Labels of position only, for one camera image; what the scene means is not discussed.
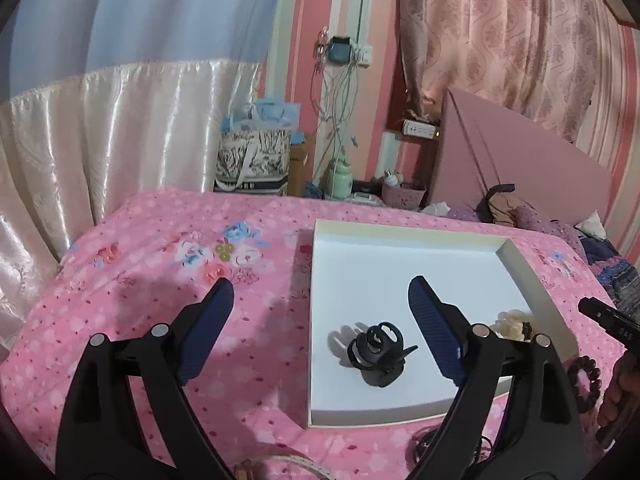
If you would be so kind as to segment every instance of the human hand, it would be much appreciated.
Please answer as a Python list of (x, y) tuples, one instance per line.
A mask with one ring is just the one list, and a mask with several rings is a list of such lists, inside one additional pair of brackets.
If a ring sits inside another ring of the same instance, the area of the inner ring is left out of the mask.
[(620, 414), (620, 400), (625, 393), (640, 397), (640, 371), (633, 370), (636, 366), (636, 357), (630, 352), (617, 360), (613, 367), (611, 384), (604, 392), (602, 405), (598, 412), (598, 424), (606, 427), (618, 418)]

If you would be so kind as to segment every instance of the blanket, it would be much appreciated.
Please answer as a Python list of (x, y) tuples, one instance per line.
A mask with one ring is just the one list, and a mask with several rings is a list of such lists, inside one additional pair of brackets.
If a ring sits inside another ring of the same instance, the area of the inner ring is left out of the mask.
[(635, 322), (640, 322), (640, 276), (608, 240), (583, 236), (580, 242), (591, 272), (607, 291), (616, 308)]
[[(580, 354), (596, 359), (603, 383), (609, 383), (623, 347), (578, 313), (577, 303), (583, 296), (612, 301), (560, 238), (341, 202), (159, 190), (130, 198), (75, 241), (0, 365), (2, 403), (28, 444), (53, 466), (66, 392), (92, 334), (111, 340), (141, 335), (201, 300), (224, 276), (234, 284), (234, 310), (199, 377), (184, 387), (222, 459), (231, 466), (296, 452), (339, 480), (406, 478), (407, 449), (437, 420), (358, 429), (306, 426), (313, 229), (319, 218), (509, 237), (575, 333)], [(509, 310), (504, 298), (495, 291), (494, 300)], [(150, 452), (167, 461), (142, 381), (130, 382)], [(505, 404), (505, 397), (495, 399), (488, 414), (483, 434), (492, 440)], [(595, 421), (583, 420), (593, 437)], [(261, 477), (311, 478), (276, 461)]]

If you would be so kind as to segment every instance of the green bottle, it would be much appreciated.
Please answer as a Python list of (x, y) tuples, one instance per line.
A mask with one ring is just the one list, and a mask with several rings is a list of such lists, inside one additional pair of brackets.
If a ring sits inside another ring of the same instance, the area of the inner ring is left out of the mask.
[(345, 200), (351, 195), (351, 186), (353, 185), (353, 174), (351, 173), (351, 164), (347, 160), (347, 154), (344, 146), (340, 148), (338, 156), (331, 159), (326, 189), (324, 190), (327, 200)]

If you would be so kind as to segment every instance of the white tray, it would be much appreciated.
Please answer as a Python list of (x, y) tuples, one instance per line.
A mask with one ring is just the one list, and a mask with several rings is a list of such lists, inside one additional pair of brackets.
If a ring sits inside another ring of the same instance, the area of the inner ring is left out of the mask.
[[(424, 276), (444, 303), (470, 323), (491, 325), (499, 312), (533, 313), (561, 361), (578, 346), (544, 286), (507, 238), (318, 220), (310, 311), (308, 424), (354, 427), (441, 416), (456, 395), (409, 310), (407, 291)], [(351, 367), (345, 346), (358, 330), (388, 321), (419, 348), (390, 386), (369, 386)], [(503, 379), (496, 395), (508, 392)]]

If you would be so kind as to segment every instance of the pink patterned curtain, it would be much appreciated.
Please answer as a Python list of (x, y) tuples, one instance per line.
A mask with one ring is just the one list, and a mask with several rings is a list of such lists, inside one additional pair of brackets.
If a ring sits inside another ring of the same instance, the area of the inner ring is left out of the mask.
[(401, 0), (412, 108), (439, 115), (453, 86), (574, 142), (597, 56), (594, 0)]

